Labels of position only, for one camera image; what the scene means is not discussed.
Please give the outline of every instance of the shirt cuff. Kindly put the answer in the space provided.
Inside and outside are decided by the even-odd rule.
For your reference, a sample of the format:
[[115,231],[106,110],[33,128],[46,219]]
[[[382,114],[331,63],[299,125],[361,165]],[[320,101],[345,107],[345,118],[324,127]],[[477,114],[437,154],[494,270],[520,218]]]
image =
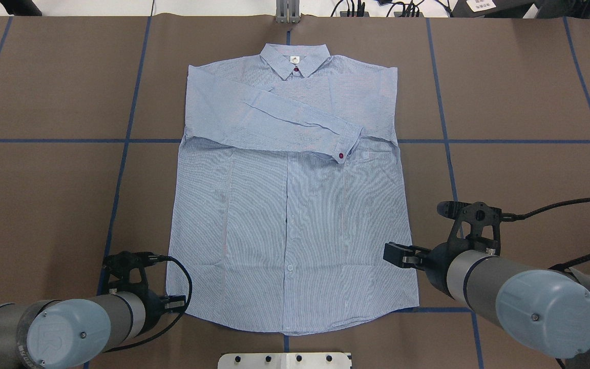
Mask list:
[[334,152],[331,154],[337,163],[342,164],[346,161],[347,154],[349,154],[354,145],[356,145],[356,142],[361,136],[361,131],[363,131],[362,126],[358,126],[349,122],[346,123],[340,138],[336,142]]

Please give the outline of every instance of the shirt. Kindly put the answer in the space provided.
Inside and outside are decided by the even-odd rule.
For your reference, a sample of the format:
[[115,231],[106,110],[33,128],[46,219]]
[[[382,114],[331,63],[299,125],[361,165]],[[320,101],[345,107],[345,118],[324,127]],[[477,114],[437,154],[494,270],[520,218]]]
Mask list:
[[[418,305],[382,259],[411,243],[396,91],[396,68],[325,45],[189,67],[170,243],[189,314],[301,335]],[[187,292],[175,266],[166,290]]]

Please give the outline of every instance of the shirt collar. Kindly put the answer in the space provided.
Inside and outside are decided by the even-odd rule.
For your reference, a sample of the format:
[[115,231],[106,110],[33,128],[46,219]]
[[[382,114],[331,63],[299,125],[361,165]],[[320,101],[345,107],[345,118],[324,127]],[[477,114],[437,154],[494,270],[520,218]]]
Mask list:
[[[300,63],[293,65],[284,55],[305,56]],[[261,57],[270,65],[281,79],[286,79],[297,66],[304,77],[312,75],[330,57],[326,45],[291,46],[265,44]]]

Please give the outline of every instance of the white mounting plate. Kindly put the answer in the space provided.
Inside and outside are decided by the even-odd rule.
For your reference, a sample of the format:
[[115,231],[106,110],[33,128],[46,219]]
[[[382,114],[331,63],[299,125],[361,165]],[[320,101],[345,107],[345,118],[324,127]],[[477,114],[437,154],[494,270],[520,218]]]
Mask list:
[[218,369],[351,369],[351,357],[350,353],[225,354],[218,360]]

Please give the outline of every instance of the white floor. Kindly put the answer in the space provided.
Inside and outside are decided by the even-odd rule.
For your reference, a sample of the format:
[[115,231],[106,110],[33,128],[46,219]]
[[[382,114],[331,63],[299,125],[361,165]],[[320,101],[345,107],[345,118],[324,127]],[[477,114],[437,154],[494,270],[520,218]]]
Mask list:
[[[152,0],[35,0],[46,16],[146,16],[152,11]],[[454,7],[457,0],[450,0]],[[315,16],[330,16],[335,0],[300,0],[300,12]],[[370,16],[386,16],[390,5],[380,6],[376,0],[367,0]],[[435,0],[424,0],[420,9],[426,17],[447,17],[443,7]],[[336,12],[347,10],[342,3]],[[155,0],[154,14],[169,12],[179,15],[232,16],[276,13],[276,0]],[[7,15],[0,5],[0,15]]]

